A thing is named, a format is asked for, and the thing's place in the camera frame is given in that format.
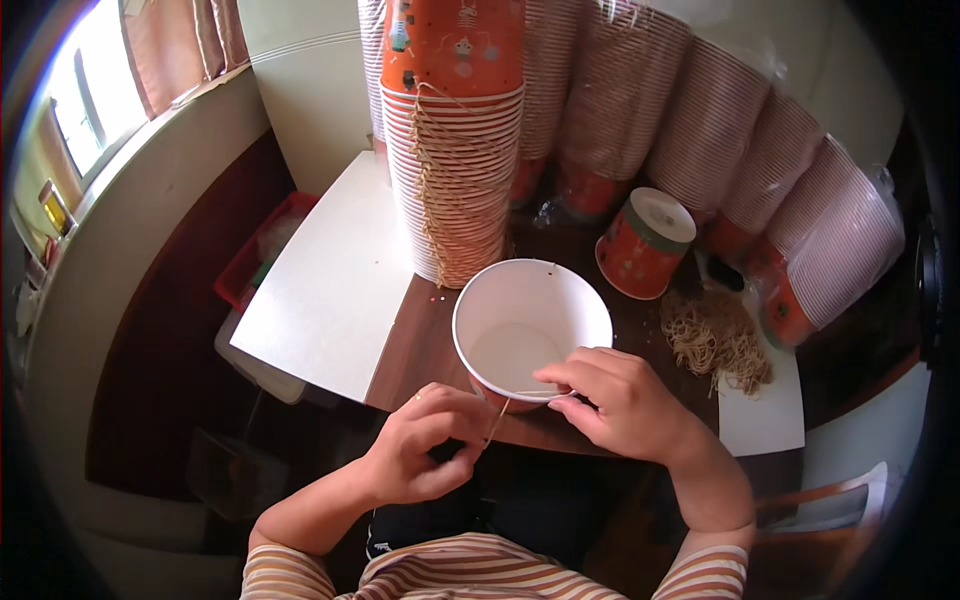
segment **stack of paper cups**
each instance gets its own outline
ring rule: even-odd
[[[797,180],[767,229],[751,248],[748,259],[750,275],[762,276],[769,267],[782,265],[785,257],[806,238],[837,198],[871,193],[875,193],[873,184],[857,168],[840,142],[832,135],[824,137],[813,164]]]
[[[770,81],[753,67],[713,43],[694,40],[677,100],[644,169],[698,226],[719,207],[769,91]]]
[[[817,120],[774,89],[756,120],[730,190],[708,226],[707,249],[730,264],[739,263],[813,162],[823,138]]]
[[[690,41],[682,21],[638,2],[591,2],[564,109],[563,207],[581,221],[618,207],[654,141]]]
[[[892,194],[850,186],[786,258],[786,270],[764,303],[766,327],[796,346],[823,329],[869,290],[903,251],[904,232]]]
[[[367,99],[373,137],[382,144],[383,116],[380,111],[380,73],[383,68],[383,23],[387,16],[387,0],[357,0],[360,15],[360,44],[367,76]]]
[[[527,0],[523,42],[526,97],[520,160],[511,206],[526,204],[537,188],[564,112],[582,0]]]
[[[394,199],[417,274],[461,288],[504,254],[523,4],[395,1],[387,24],[380,91]]]

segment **orange paper cup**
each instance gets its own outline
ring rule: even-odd
[[[487,96],[523,85],[523,0],[389,0],[382,83],[413,93]]]
[[[591,173],[567,158],[561,158],[558,171],[561,206],[583,223],[603,221],[633,184]]]
[[[597,240],[597,265],[621,293],[653,300],[666,291],[696,235],[693,217],[682,204],[659,190],[640,187]]]
[[[521,159],[516,164],[514,187],[510,191],[510,208],[523,208],[533,198],[540,183],[540,175],[546,167],[546,156],[536,160]]]
[[[815,326],[797,300],[786,269],[780,269],[780,279],[760,306],[763,333],[780,346],[799,346],[814,331]]]
[[[763,279],[785,267],[786,259],[783,254],[777,250],[766,233],[761,233],[750,248],[747,257],[747,275],[754,279]]]
[[[756,237],[734,225],[721,210],[707,226],[702,239],[707,252],[716,254],[729,265],[737,266],[750,251]]]

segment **pile of string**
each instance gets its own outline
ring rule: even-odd
[[[660,305],[660,330],[678,365],[697,375],[711,374],[711,392],[720,372],[732,388],[747,396],[756,396],[760,384],[773,380],[754,322],[729,292],[704,290],[696,300],[669,292]]]

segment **striped t-shirt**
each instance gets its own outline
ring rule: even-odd
[[[674,564],[654,600],[739,598],[747,553],[717,546]],[[309,556],[285,546],[263,545],[244,568],[243,599],[335,596],[324,569]],[[376,557],[364,569],[356,592],[340,598],[623,598],[590,578],[540,554],[489,534],[463,534],[400,548]]]

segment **curtain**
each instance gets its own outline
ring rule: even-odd
[[[147,0],[137,14],[124,12],[121,24],[149,119],[250,59],[237,0]]]

